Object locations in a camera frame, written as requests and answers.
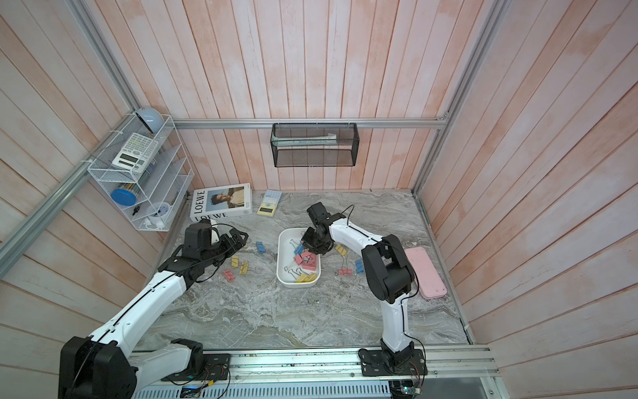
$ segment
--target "pink pencil case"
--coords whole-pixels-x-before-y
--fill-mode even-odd
[[[425,248],[422,246],[408,248],[405,250],[405,255],[419,278],[419,292],[422,297],[434,299],[447,294],[447,288],[445,288],[445,284],[443,284],[443,280],[441,280],[441,276],[436,271]]]

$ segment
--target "calculator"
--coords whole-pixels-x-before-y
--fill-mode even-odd
[[[263,195],[262,204],[259,205],[258,215],[274,216],[277,203],[281,198],[281,191],[267,190]]]
[[[141,173],[153,158],[160,142],[139,133],[131,134],[113,159],[113,166]]]

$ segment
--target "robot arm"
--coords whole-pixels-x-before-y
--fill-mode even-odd
[[[87,338],[73,337],[62,348],[58,397],[123,398],[145,386],[187,370],[204,369],[202,344],[174,340],[170,345],[129,359],[142,335],[170,303],[188,290],[208,266],[219,267],[240,250],[248,235],[235,228],[219,236],[206,219],[190,225],[184,245],[159,267],[148,285],[117,315]]]
[[[415,275],[399,239],[393,234],[372,234],[350,223],[341,213],[331,215],[321,202],[308,208],[308,216],[315,227],[308,228],[302,242],[310,252],[324,255],[334,242],[339,242],[361,255],[368,286],[381,301],[381,346],[388,366],[400,369],[414,351],[414,343],[404,333],[408,315],[401,302],[408,297]]]

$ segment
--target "yellow calculator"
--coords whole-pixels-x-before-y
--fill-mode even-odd
[[[281,191],[267,190],[263,195],[262,203],[259,205],[258,215],[274,216],[275,209],[281,198]]]

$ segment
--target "gray marble surface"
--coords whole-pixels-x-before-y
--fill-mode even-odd
[[[263,194],[253,193],[257,207]],[[395,234],[405,248],[423,246],[442,275],[431,238],[408,192],[373,193],[285,193],[274,218],[256,213],[223,220],[249,234],[248,247],[239,251],[240,264],[249,271],[227,282],[222,272],[194,284],[176,299],[139,341],[136,349],[158,349],[175,338],[202,342],[207,349],[287,348],[378,345],[383,331],[381,307],[357,275],[349,251],[344,259],[332,250],[321,259],[321,278],[314,287],[289,289],[276,278],[279,233],[291,227],[308,227],[306,208],[321,201],[335,213],[355,204],[350,221],[375,234]],[[177,242],[183,242],[182,226]],[[220,227],[226,232],[227,227]],[[259,254],[255,242],[263,242]],[[352,276],[338,276],[337,268],[350,267]],[[202,278],[212,273],[212,267]],[[467,343],[457,310],[450,296],[426,301],[421,296],[407,300],[410,334],[424,344]]]

